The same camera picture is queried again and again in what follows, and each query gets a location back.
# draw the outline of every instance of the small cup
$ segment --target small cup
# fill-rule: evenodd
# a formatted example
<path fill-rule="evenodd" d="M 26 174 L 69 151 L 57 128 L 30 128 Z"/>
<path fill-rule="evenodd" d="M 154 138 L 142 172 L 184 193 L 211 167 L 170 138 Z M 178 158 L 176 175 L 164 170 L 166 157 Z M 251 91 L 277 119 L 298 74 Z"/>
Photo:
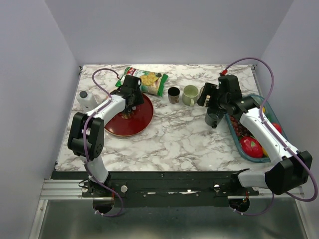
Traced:
<path fill-rule="evenodd" d="M 168 100 L 172 104 L 178 103 L 179 102 L 179 93 L 180 90 L 177 87 L 171 87 L 168 90 Z"/>
<path fill-rule="evenodd" d="M 223 111 L 209 107 L 205 115 L 205 122 L 209 126 L 212 126 L 212 128 L 216 128 L 220 121 L 223 119 L 224 115 L 225 113 Z"/>
<path fill-rule="evenodd" d="M 183 90 L 182 100 L 183 103 L 187 106 L 194 106 L 197 102 L 197 98 L 199 95 L 199 90 L 196 86 L 188 85 L 185 86 Z"/>

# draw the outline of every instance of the snack bag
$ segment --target snack bag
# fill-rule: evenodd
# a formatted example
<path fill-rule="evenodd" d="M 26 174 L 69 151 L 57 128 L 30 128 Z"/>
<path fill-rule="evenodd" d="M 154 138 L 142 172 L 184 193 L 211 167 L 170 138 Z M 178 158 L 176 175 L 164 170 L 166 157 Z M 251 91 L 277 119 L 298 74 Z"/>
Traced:
<path fill-rule="evenodd" d="M 121 80 L 116 83 L 116 87 L 121 86 L 125 75 L 139 77 L 142 80 L 142 92 L 163 96 L 164 83 L 168 78 L 167 74 L 143 71 L 133 67 L 127 67 L 125 68 L 124 75 L 122 76 Z"/>

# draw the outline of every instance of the gray cup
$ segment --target gray cup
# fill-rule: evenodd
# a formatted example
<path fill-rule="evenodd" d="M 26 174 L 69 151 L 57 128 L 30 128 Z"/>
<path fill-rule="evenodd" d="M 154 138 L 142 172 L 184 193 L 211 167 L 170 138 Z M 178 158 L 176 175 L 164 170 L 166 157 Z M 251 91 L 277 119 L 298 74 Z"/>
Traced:
<path fill-rule="evenodd" d="M 212 128 L 217 128 L 219 122 L 224 117 L 225 113 L 221 110 L 216 110 L 213 108 L 208 108 L 205 115 L 205 122 Z"/>

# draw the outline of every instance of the red plate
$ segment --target red plate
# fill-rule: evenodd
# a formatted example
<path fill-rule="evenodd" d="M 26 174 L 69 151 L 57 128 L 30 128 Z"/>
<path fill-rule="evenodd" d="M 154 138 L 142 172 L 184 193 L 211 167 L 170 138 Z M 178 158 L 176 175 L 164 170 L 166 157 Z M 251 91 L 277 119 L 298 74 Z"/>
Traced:
<path fill-rule="evenodd" d="M 143 94 L 144 103 L 136 106 L 133 114 L 125 119 L 122 113 L 114 116 L 106 125 L 107 132 L 116 136 L 132 136 L 143 131 L 153 118 L 153 104 L 150 99 Z"/>

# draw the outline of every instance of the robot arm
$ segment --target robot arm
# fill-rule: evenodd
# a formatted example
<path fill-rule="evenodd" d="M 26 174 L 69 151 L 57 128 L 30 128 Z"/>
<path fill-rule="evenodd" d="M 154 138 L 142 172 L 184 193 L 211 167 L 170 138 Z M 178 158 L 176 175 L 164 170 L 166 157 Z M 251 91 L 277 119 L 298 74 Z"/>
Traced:
<path fill-rule="evenodd" d="M 123 85 L 111 92 L 111 99 L 106 99 L 86 114 L 76 113 L 74 115 L 68 139 L 68 148 L 87 164 L 92 174 L 89 179 L 92 181 L 92 176 L 94 176 L 99 182 L 104 183 L 109 176 L 100 156 L 104 146 L 104 126 L 118 113 L 122 112 L 124 115 L 129 115 L 135 109 L 135 106 L 144 103 L 140 85 L 140 78 L 126 75 Z M 86 120 L 95 112 L 97 113 L 93 115 L 88 123 L 90 132 L 86 135 L 86 146 L 89 155 L 89 162 L 87 162 L 84 152 L 83 128 Z"/>
<path fill-rule="evenodd" d="M 233 177 L 234 184 L 237 184 L 237 187 L 245 188 L 269 188 L 273 193 L 280 195 L 306 183 L 307 172 L 265 126 L 259 116 L 258 103 L 250 96 L 242 97 L 237 77 L 234 75 L 221 76 L 218 81 L 219 86 L 211 83 L 205 84 L 197 103 L 203 106 L 207 95 L 210 95 L 208 107 L 213 109 L 216 115 L 220 115 L 221 112 L 228 113 L 239 120 L 265 148 L 274 165 L 259 171 L 250 169 L 239 171 Z M 310 168 L 311 155 L 307 151 L 299 152 L 284 137 L 280 136 L 280 138 Z"/>

